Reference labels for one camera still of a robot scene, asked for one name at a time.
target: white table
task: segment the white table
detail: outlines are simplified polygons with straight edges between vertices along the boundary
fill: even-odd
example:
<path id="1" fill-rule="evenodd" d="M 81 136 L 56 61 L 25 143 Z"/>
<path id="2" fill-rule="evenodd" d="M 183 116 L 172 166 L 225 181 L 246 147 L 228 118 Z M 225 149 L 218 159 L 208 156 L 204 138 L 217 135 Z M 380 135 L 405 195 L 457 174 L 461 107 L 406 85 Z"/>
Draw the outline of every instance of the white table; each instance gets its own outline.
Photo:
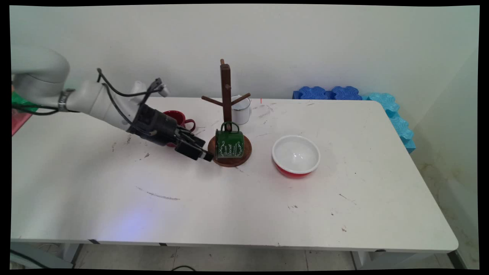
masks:
<path id="1" fill-rule="evenodd" d="M 148 105 L 184 112 L 207 142 L 222 122 L 221 108 L 199 98 Z M 253 151 L 237 168 L 192 160 L 85 114 L 32 117 L 12 137 L 11 241 L 354 251 L 359 268 L 457 249 L 380 104 L 251 106 L 240 128 Z M 274 142 L 290 134 L 321 152 L 318 169 L 299 180 L 271 160 Z"/>

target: robotic arm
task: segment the robotic arm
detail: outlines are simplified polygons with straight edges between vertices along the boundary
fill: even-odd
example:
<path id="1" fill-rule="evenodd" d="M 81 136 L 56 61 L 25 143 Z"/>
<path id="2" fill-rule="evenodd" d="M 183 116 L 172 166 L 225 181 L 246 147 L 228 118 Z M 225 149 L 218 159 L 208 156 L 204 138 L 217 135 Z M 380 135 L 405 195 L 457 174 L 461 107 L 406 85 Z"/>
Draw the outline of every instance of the robotic arm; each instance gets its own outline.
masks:
<path id="1" fill-rule="evenodd" d="M 97 82 L 86 80 L 78 90 L 66 89 L 69 73 L 66 58 L 40 47 L 10 46 L 13 85 L 24 99 L 60 112 L 86 113 L 143 139 L 159 145 L 171 142 L 175 151 L 194 160 L 211 161 L 213 155 L 202 147 L 205 141 L 194 136 L 177 121 L 145 104 L 149 95 L 158 92 L 166 97 L 169 91 L 161 79 L 149 87 L 136 81 L 130 93 L 117 91 L 100 69 Z"/>

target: light blue foam block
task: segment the light blue foam block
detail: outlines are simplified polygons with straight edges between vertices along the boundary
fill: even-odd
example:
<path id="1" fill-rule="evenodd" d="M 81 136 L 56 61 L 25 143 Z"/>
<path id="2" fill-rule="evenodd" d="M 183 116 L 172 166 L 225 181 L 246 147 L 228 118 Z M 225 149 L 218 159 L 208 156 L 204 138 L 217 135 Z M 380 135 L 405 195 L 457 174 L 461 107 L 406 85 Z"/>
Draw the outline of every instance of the light blue foam block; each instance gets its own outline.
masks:
<path id="1" fill-rule="evenodd" d="M 406 144 L 404 144 L 404 146 L 406 147 L 406 150 L 409 154 L 411 154 L 414 149 L 416 149 L 416 145 L 414 145 L 414 141 L 412 139 L 410 139 Z"/>
<path id="2" fill-rule="evenodd" d="M 399 110 L 399 105 L 396 103 L 396 98 L 388 93 L 371 93 L 367 100 L 377 101 L 382 105 L 388 117 L 392 117 Z"/>
<path id="3" fill-rule="evenodd" d="M 391 120 L 392 126 L 398 133 L 400 139 L 404 144 L 406 144 L 409 140 L 413 138 L 413 131 L 411 131 L 409 127 L 409 123 L 404 120 L 397 112 L 389 118 Z"/>

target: blue foam block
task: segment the blue foam block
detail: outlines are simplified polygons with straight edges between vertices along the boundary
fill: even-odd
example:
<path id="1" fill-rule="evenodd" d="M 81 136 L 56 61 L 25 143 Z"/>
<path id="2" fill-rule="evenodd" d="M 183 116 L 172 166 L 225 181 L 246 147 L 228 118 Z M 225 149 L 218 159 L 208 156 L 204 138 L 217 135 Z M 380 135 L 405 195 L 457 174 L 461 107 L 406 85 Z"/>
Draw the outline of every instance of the blue foam block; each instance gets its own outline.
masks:
<path id="1" fill-rule="evenodd" d="M 371 93 L 367 100 L 377 101 L 382 105 L 388 117 L 392 117 L 399 110 L 399 105 L 396 103 L 396 98 L 388 93 Z"/>
<path id="2" fill-rule="evenodd" d="M 362 97 L 358 95 L 358 89 L 352 86 L 346 86 L 345 88 L 336 86 L 332 89 L 335 93 L 334 98 L 336 100 L 362 100 Z"/>
<path id="3" fill-rule="evenodd" d="M 406 150 L 409 154 L 411 154 L 414 149 L 416 149 L 416 145 L 414 145 L 414 141 L 411 139 L 409 140 L 406 144 L 404 144 L 404 146 L 406 147 Z"/>
<path id="4" fill-rule="evenodd" d="M 396 130 L 404 144 L 406 144 L 413 138 L 414 133 L 408 128 L 409 123 L 404 120 L 397 112 L 389 119 L 391 120 L 394 129 Z"/>
<path id="5" fill-rule="evenodd" d="M 298 91 L 292 93 L 293 99 L 331 99 L 330 94 L 326 93 L 326 90 L 321 87 L 309 88 L 307 86 L 302 87 Z"/>

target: bowl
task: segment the bowl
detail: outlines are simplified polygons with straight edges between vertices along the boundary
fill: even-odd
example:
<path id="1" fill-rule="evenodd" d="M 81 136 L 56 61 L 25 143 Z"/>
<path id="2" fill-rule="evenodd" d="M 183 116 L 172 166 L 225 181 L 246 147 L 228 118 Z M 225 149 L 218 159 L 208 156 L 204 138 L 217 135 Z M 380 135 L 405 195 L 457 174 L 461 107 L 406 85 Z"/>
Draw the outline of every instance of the bowl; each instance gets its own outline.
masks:
<path id="1" fill-rule="evenodd" d="M 319 165 L 321 155 L 309 139 L 290 135 L 279 138 L 272 147 L 272 159 L 277 169 L 287 177 L 301 178 Z"/>

